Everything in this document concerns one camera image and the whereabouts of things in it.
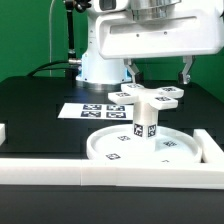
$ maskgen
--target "white paper sheet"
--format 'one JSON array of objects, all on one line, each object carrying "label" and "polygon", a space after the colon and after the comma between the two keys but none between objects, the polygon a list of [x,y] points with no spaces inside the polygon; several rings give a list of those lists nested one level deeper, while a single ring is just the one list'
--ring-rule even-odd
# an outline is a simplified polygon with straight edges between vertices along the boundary
[{"label": "white paper sheet", "polygon": [[132,120],[132,105],[65,103],[58,118]]}]

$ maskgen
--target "white cross-shaped object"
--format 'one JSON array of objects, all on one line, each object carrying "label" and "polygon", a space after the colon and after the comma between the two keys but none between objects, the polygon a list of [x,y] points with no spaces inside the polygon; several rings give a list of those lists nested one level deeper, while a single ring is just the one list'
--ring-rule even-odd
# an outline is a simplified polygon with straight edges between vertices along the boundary
[{"label": "white cross-shaped object", "polygon": [[[108,98],[112,102],[120,104],[134,104],[133,134],[146,140],[156,137],[158,123],[158,111],[172,109],[178,106],[174,98],[181,98],[184,91],[174,86],[147,89],[136,83],[121,85],[122,92],[109,93]],[[136,128],[141,127],[142,134],[137,135]],[[155,135],[150,134],[154,128]]]}]

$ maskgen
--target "green wall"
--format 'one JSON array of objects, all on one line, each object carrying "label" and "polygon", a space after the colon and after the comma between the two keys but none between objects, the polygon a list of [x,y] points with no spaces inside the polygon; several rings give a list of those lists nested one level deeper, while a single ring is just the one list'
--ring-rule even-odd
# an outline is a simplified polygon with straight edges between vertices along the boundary
[{"label": "green wall", "polygon": [[[26,75],[49,62],[49,9],[51,0],[0,2],[0,81],[10,76]],[[74,13],[75,46],[78,56],[86,49],[86,14]],[[53,60],[67,58],[66,13],[62,0],[53,10]],[[176,79],[183,68],[182,58],[138,60],[146,79]],[[63,71],[53,72],[62,76]],[[48,76],[49,72],[39,73]],[[224,51],[218,55],[197,56],[191,72],[198,83],[224,102]]]}]

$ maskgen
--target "black table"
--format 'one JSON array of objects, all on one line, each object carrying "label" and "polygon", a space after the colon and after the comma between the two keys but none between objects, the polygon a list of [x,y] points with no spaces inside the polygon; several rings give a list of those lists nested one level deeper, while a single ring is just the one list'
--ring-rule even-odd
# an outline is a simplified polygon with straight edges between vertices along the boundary
[{"label": "black table", "polygon": [[[143,83],[156,88],[174,81]],[[188,134],[204,128],[224,149],[224,104],[196,84],[181,86],[177,109],[159,125]],[[111,103],[107,92],[78,88],[64,78],[12,77],[0,83],[1,158],[86,158],[94,131],[129,121],[58,119],[65,102]],[[224,191],[194,189],[0,186],[0,223],[223,223]]]}]

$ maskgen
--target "white circular plate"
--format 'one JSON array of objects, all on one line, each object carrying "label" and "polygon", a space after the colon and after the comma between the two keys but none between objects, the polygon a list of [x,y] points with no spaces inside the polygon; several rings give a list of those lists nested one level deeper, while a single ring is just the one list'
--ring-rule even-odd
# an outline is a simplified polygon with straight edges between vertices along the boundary
[{"label": "white circular plate", "polygon": [[144,140],[132,134],[132,125],[117,125],[94,132],[87,140],[89,159],[133,162],[200,162],[202,151],[182,132],[157,127],[157,136]]}]

